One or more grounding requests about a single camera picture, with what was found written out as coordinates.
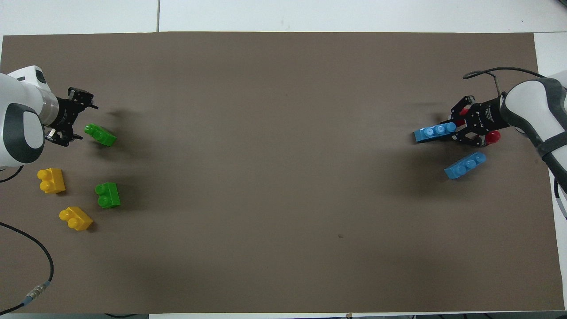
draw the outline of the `green block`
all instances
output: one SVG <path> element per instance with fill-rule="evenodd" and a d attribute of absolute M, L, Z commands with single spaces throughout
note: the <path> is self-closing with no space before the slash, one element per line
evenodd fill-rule
<path fill-rule="evenodd" d="M 95 193 L 99 195 L 98 203 L 102 208 L 112 208 L 120 205 L 116 183 L 99 184 L 95 187 Z"/>
<path fill-rule="evenodd" d="M 116 136 L 110 134 L 110 132 L 96 124 L 91 123 L 85 126 L 84 132 L 92 136 L 92 138 L 97 140 L 102 145 L 112 146 L 112 144 L 114 144 L 114 141 L 116 141 Z"/>

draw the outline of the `blue lego brick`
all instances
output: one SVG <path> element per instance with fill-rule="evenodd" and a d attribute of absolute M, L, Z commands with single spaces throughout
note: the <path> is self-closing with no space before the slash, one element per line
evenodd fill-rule
<path fill-rule="evenodd" d="M 431 139 L 449 135 L 457 129 L 453 122 L 443 123 L 435 126 L 420 128 L 413 132 L 416 135 L 416 142 L 427 142 Z"/>
<path fill-rule="evenodd" d="M 457 163 L 447 167 L 445 169 L 445 173 L 450 179 L 456 179 L 484 162 L 486 162 L 486 155 L 480 152 L 474 152 Z"/>

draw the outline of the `cable connector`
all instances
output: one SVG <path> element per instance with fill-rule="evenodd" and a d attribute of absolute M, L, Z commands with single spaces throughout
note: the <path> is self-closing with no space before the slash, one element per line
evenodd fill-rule
<path fill-rule="evenodd" d="M 26 298 L 22 301 L 22 304 L 24 304 L 25 306 L 30 302 L 34 301 L 35 298 L 39 297 L 39 295 L 47 289 L 49 284 L 51 284 L 51 282 L 45 282 L 41 285 L 36 286 L 34 289 L 32 289 L 32 291 L 30 291 L 26 295 Z"/>

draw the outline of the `yellow lego brick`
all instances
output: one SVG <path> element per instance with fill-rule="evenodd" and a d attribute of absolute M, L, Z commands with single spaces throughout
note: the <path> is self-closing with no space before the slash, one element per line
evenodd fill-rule
<path fill-rule="evenodd" d="M 77 206 L 62 210 L 59 219 L 67 221 L 67 226 L 75 230 L 85 230 L 92 224 L 92 219 Z"/>
<path fill-rule="evenodd" d="M 65 190 L 63 174 L 61 174 L 60 169 L 39 170 L 37 178 L 41 179 L 39 188 L 46 194 L 56 194 Z"/>

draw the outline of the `robotic arm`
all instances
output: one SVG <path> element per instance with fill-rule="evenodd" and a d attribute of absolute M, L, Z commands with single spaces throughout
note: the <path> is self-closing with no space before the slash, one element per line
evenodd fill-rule
<path fill-rule="evenodd" d="M 0 73 L 0 169 L 35 161 L 44 139 L 61 146 L 82 139 L 73 124 L 85 108 L 98 107 L 89 92 L 70 87 L 67 93 L 66 99 L 56 97 L 38 66 Z M 47 135 L 44 127 L 51 128 Z"/>
<path fill-rule="evenodd" d="M 567 71 L 538 76 L 483 103 L 465 96 L 451 109 L 448 120 L 441 122 L 455 123 L 457 130 L 440 139 L 485 147 L 499 141 L 499 129 L 512 126 L 530 139 L 561 188 L 567 190 Z"/>

